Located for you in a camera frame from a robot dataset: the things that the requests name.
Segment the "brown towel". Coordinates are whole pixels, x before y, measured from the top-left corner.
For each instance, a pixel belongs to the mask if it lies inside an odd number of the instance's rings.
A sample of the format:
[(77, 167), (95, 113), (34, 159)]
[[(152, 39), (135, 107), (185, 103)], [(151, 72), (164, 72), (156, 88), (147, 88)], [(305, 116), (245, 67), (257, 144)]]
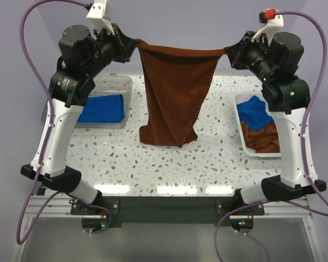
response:
[(138, 42), (148, 107), (142, 143), (182, 147), (197, 139), (194, 125), (225, 49), (191, 50)]
[(280, 153), (278, 132), (274, 123), (269, 123), (260, 131), (251, 130), (243, 121), (242, 133), (247, 148), (256, 153)]

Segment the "blue towel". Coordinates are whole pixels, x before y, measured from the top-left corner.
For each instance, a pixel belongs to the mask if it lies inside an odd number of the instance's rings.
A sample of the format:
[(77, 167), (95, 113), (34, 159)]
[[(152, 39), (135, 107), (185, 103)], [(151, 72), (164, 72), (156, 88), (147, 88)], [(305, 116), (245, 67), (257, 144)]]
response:
[(260, 131), (269, 123), (274, 123), (273, 118), (266, 112), (266, 103), (257, 96), (237, 104), (237, 112), (240, 121), (254, 131)]
[(78, 123), (118, 123), (125, 118), (121, 94), (91, 97), (87, 100)]

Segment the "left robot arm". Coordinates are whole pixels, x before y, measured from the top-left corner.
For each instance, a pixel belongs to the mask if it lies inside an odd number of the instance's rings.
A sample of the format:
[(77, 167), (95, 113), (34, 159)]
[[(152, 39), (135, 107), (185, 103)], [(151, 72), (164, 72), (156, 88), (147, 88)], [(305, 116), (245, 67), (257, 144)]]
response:
[(84, 202), (84, 209), (93, 215), (103, 207), (102, 193), (85, 182), (80, 171), (66, 165), (66, 154), (75, 124), (96, 86), (94, 78), (111, 62), (129, 62), (138, 45), (117, 24), (111, 27), (113, 33), (102, 29), (94, 36), (84, 25), (63, 31), (43, 135), (34, 159), (21, 168), (22, 175), (36, 178), (44, 187)]

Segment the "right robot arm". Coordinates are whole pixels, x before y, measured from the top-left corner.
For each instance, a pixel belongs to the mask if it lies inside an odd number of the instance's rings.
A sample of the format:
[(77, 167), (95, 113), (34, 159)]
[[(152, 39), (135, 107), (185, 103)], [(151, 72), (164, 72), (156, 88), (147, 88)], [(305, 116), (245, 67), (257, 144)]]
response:
[(289, 32), (276, 33), (271, 41), (262, 34), (247, 31), (243, 38), (227, 47), (232, 68), (250, 70), (262, 83), (262, 96), (268, 105), (278, 133), (281, 173), (260, 183), (235, 190), (231, 206), (247, 213), (253, 203), (290, 201), (327, 189), (312, 165), (308, 127), (311, 95), (308, 84), (296, 75), (304, 47)]

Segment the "clear plastic storage bin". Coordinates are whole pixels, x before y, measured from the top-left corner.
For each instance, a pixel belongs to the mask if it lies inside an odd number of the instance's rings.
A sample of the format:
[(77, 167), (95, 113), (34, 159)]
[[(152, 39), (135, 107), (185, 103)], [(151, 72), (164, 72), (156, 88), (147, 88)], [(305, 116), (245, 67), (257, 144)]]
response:
[(79, 116), (77, 128), (123, 128), (129, 117), (132, 79), (115, 74), (94, 78), (95, 88), (89, 94)]

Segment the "white plastic laundry basket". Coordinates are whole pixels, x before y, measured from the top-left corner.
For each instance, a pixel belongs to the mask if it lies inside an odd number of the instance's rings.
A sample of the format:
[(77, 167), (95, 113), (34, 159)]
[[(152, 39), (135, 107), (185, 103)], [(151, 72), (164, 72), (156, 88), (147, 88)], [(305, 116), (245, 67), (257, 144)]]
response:
[(252, 157), (281, 157), (276, 125), (260, 92), (239, 92), (232, 104), (243, 151)]

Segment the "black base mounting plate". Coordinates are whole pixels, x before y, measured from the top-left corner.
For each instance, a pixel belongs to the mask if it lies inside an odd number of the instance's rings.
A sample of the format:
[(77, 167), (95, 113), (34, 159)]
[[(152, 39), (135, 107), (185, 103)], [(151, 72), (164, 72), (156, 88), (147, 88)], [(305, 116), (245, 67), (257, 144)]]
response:
[[(224, 196), (103, 196), (103, 207), (111, 213), (109, 227), (125, 223), (140, 224), (214, 224), (229, 212), (232, 197)], [(107, 213), (70, 200), (71, 214), (82, 216), (83, 228), (100, 229), (108, 222)], [(239, 216), (262, 216), (262, 205), (235, 213)]]

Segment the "aluminium rail frame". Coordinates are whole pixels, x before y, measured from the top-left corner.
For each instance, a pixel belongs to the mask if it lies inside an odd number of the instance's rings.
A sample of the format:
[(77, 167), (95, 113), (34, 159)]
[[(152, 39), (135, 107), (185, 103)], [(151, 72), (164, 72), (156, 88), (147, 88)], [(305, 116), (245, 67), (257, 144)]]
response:
[[(29, 227), (25, 229), (25, 235), (20, 236), (19, 244), (23, 244), (26, 241), (26, 238), (30, 234), (32, 228), (34, 227), (35, 223), (37, 222), (37, 219), (43, 215), (47, 215), (48, 213), (51, 213), (53, 215), (57, 215), (60, 213), (57, 208), (59, 206), (69, 207), (70, 210), (67, 211), (67, 215), (71, 215), (71, 207), (72, 205), (69, 203), (70, 200), (77, 200), (81, 202), (84, 205), (87, 205), (89, 207), (93, 207), (99, 210), (103, 210), (107, 213), (107, 219), (108, 222), (105, 222), (105, 226), (101, 223), (100, 229), (92, 229), (92, 228), (84, 228), (85, 230), (90, 229), (91, 233), (96, 234), (104, 231), (106, 228), (110, 228), (111, 223), (111, 213), (109, 210), (107, 210), (105, 207), (103, 207), (102, 203), (102, 197), (118, 197), (120, 195), (116, 196), (110, 196), (105, 195), (102, 193), (99, 193), (99, 195), (96, 198), (96, 203), (94, 204), (87, 204), (82, 202), (81, 200), (78, 200), (74, 196), (64, 196), (61, 198), (57, 198), (57, 194), (54, 193), (51, 196), (45, 196), (45, 195), (38, 195), (38, 196), (30, 196), (30, 199), (28, 201), (28, 204), (23, 209), (23, 215), (22, 218), (31, 218), (31, 222)], [(179, 196), (150, 196), (150, 197), (198, 197), (196, 195), (179, 195)], [(232, 227), (234, 230), (236, 230), (238, 233), (241, 233), (242, 229), (251, 229), (254, 224), (254, 219), (261, 217), (261, 218), (271, 218), (272, 216), (275, 216), (276, 218), (291, 218), (291, 217), (301, 217), (303, 219), (303, 222), (306, 225), (306, 234), (308, 237), (308, 241), (310, 243), (310, 247), (312, 249), (312, 252), (314, 254), (315, 261), (322, 261), (323, 260), (323, 254), (319, 247), (317, 247), (317, 243), (315, 241), (314, 233), (310, 231), (310, 219), (312, 219), (313, 211), (309, 208), (309, 206), (305, 205), (305, 198), (301, 197), (299, 199), (286, 202), (286, 201), (274, 201), (274, 202), (256, 202), (253, 204), (242, 204), (241, 200), (238, 197), (232, 197), (232, 200), (229, 204), (229, 212), (219, 220), (217, 225), (215, 225), (216, 229), (219, 229), (220, 227)], [(264, 208), (265, 214), (262, 216), (254, 216), (250, 214), (248, 216), (237, 216), (235, 213), (243, 210), (249, 210), (250, 208), (256, 207), (262, 205)]]

